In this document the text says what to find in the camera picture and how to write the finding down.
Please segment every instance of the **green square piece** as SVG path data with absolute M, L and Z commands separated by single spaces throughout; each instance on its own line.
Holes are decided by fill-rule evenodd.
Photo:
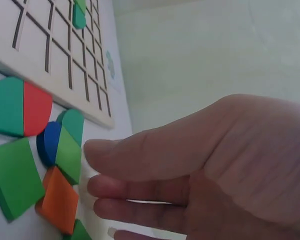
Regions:
M 77 185 L 80 181 L 81 153 L 81 147 L 62 126 L 55 163 L 71 185 Z
M 86 16 L 77 3 L 75 3 L 73 7 L 72 24 L 76 29 L 84 29 L 86 26 Z
M 86 0 L 74 0 L 79 5 L 83 15 L 86 15 Z
M 65 235 L 62 240 L 92 240 L 84 225 L 79 219 L 74 222 L 74 230 L 72 235 Z
M 0 145 L 0 207 L 11 222 L 45 195 L 27 138 Z

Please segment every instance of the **red foam piece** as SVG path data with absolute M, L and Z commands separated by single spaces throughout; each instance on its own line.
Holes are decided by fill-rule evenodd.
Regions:
M 52 109 L 52 96 L 40 88 L 24 82 L 23 135 L 40 134 L 48 124 Z

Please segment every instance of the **puzzle piece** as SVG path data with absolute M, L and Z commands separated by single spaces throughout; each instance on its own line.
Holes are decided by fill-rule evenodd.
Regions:
M 92 238 L 87 233 L 82 222 L 79 219 L 76 219 L 73 234 L 64 236 L 62 240 L 92 240 Z
M 86 0 L 74 0 L 74 2 L 78 4 L 82 13 L 86 15 Z
M 11 222 L 45 195 L 27 138 L 0 145 L 0 207 Z
M 81 147 L 62 126 L 55 163 L 71 185 L 80 181 Z
M 73 20 L 72 24 L 76 29 L 84 29 L 86 26 L 85 13 L 80 9 L 79 4 L 75 3 L 73 6 Z
M 65 127 L 76 143 L 81 147 L 85 121 L 82 113 L 76 109 L 69 109 L 62 112 L 56 121 Z
M 0 80 L 0 134 L 24 135 L 24 81 L 17 77 Z
M 51 109 L 52 96 L 25 81 L 23 91 L 23 135 L 36 136 L 40 134 L 47 126 Z
M 45 196 L 35 205 L 38 214 L 46 218 L 63 234 L 72 235 L 79 196 L 57 167 L 44 176 Z
M 46 167 L 51 167 L 56 163 L 58 143 L 61 133 L 61 125 L 51 121 L 44 131 L 36 137 L 36 148 L 42 163 Z

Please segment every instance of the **orange foam piece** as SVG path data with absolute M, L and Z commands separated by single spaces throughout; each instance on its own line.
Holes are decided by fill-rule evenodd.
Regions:
M 23 90 L 23 135 L 40 134 L 48 124 L 52 109 L 52 96 L 24 81 Z
M 74 232 L 79 196 L 55 166 L 48 169 L 43 179 L 45 196 L 35 205 L 35 211 L 63 234 Z

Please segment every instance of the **green foam piece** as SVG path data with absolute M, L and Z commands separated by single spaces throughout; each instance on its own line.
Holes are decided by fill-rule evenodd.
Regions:
M 79 219 L 74 222 L 74 230 L 72 235 L 65 235 L 62 240 L 92 240 L 87 230 Z
M 81 112 L 69 109 L 62 112 L 56 119 L 70 133 L 76 143 L 81 146 L 85 118 Z
M 79 5 L 83 15 L 86 15 L 86 0 L 74 0 L 74 2 Z
M 0 80 L 0 134 L 24 135 L 24 81 L 17 77 Z
M 71 185 L 79 184 L 81 171 L 81 147 L 63 126 L 60 132 L 55 164 L 59 167 Z
M 86 26 L 86 16 L 82 12 L 79 4 L 75 3 L 73 7 L 73 19 L 72 24 L 76 29 L 84 29 Z
M 45 195 L 27 138 L 0 145 L 0 207 L 11 222 Z

